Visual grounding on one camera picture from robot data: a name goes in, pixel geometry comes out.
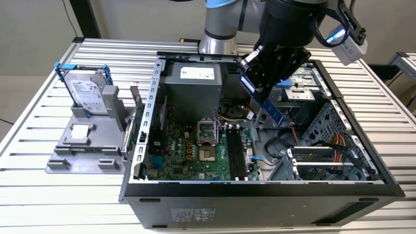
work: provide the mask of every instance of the label sticker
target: label sticker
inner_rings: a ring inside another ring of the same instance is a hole
[[[183,67],[182,79],[215,79],[213,67]]]
[[[207,222],[215,217],[217,208],[175,208],[171,209],[175,222]]]
[[[71,151],[81,151],[81,152],[86,152],[86,149],[82,149],[82,148],[71,148]]]
[[[247,114],[247,118],[249,118],[250,120],[253,120],[253,119],[254,119],[254,116],[255,116],[255,113],[254,113],[253,111],[250,111],[249,114]]]
[[[93,114],[107,114],[98,84],[85,80],[73,80],[71,83],[83,108]]]

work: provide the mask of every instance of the slotted aluminum surface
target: slotted aluminum surface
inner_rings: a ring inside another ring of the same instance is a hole
[[[241,46],[241,54],[251,46]],[[119,97],[133,105],[131,82],[146,101],[157,51],[198,52],[195,43],[87,39],[73,44],[62,62],[111,67]],[[327,233],[413,234],[416,232],[416,125],[411,113],[363,61],[347,67],[331,50],[311,49],[323,61],[346,101],[407,197]],[[49,175],[43,169],[69,123],[69,91],[51,73],[0,144],[0,233],[145,232],[129,205],[119,204],[122,175]],[[318,229],[175,230],[197,233],[311,233]]]

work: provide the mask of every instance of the green circuit board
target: green circuit board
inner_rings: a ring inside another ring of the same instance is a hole
[[[245,142],[251,141],[249,130],[243,130],[241,136]],[[215,151],[215,158],[210,157],[213,154],[207,146],[199,146],[197,141],[198,125],[170,125],[163,168],[158,172],[158,180],[231,180],[226,128],[219,130],[218,145],[210,148]],[[243,152],[246,161],[247,149]],[[254,172],[247,175],[250,180],[259,179],[258,166],[257,164],[254,166]]]

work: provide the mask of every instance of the yellow and red wires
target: yellow and red wires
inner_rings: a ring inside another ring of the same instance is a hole
[[[347,146],[347,144],[346,144],[346,139],[345,139],[345,137],[342,136],[341,133],[335,133],[331,144]],[[335,150],[334,162],[342,162],[342,158],[343,158],[343,154],[339,153],[339,152]]]
[[[298,140],[297,131],[295,131],[295,119],[294,119],[294,117],[291,117],[291,127],[293,127],[293,133],[294,133],[295,146],[299,146],[299,140]]]

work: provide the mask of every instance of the wall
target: wall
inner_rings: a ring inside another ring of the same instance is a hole
[[[81,34],[71,5],[69,13]],[[178,41],[205,35],[205,0],[91,0],[105,38]],[[416,49],[415,0],[359,0],[357,17],[369,29],[367,62],[387,62],[397,51]],[[329,32],[334,24],[322,26]],[[0,75],[47,75],[75,33],[61,0],[0,0]],[[258,35],[239,33],[241,43]],[[310,47],[321,47],[315,41]]]
[[[50,74],[75,37],[62,0],[0,0],[0,32],[0,75]]]
[[[205,0],[93,0],[93,4],[97,16],[103,19],[101,28],[111,39],[178,41],[205,35]],[[416,30],[410,23],[416,20],[413,9],[415,0],[358,0],[357,17],[369,29],[367,62],[386,63],[397,51],[416,49]],[[335,25],[326,20],[323,33]],[[258,35],[239,33],[238,40],[254,44]],[[310,47],[322,46],[314,41]]]

